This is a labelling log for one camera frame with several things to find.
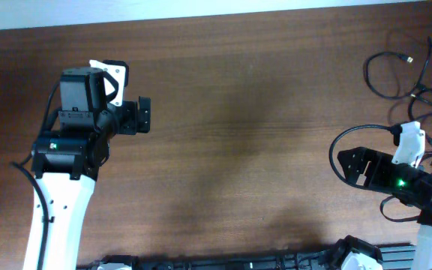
table surface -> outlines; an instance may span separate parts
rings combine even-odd
[[[371,65],[382,92],[404,91],[428,35],[432,2],[0,31],[0,269],[22,267],[32,218],[32,188],[8,163],[29,151],[61,71],[89,59],[130,65],[125,99],[150,97],[152,123],[149,134],[111,140],[79,263],[300,251],[349,234],[414,243],[418,225],[385,220],[385,195],[339,181],[328,150],[346,128],[407,120],[407,100],[371,93],[362,64],[407,52],[413,66]],[[432,86],[432,62],[424,82]],[[432,121],[424,128],[432,134]],[[357,146],[395,151],[380,130],[354,133],[336,151]],[[417,210],[392,203],[388,213]]]

white wall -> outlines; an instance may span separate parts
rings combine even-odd
[[[418,0],[0,0],[0,29],[414,1]]]

white strip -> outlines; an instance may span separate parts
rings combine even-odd
[[[415,1],[419,0],[0,0],[0,29]]]

green led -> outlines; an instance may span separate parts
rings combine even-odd
[[[397,186],[398,186],[398,187],[402,188],[402,187],[404,187],[405,185],[406,185],[406,182],[403,181],[403,179],[399,179],[399,180],[397,180]]]

brown tabletop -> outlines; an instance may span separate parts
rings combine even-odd
[[[371,93],[362,64],[410,54],[412,65],[382,58],[370,72],[381,92],[406,91],[428,35],[432,2],[0,31],[0,269],[22,267],[32,219],[32,187],[8,163],[27,155],[61,71],[89,59],[130,65],[125,99],[150,97],[152,123],[111,140],[79,263],[307,250],[348,234],[414,243],[418,224],[385,220],[386,196],[338,180],[328,149],[346,128],[407,120],[407,100]],[[365,130],[336,151],[356,146],[396,149],[391,134]],[[388,213],[417,210],[392,203]]]

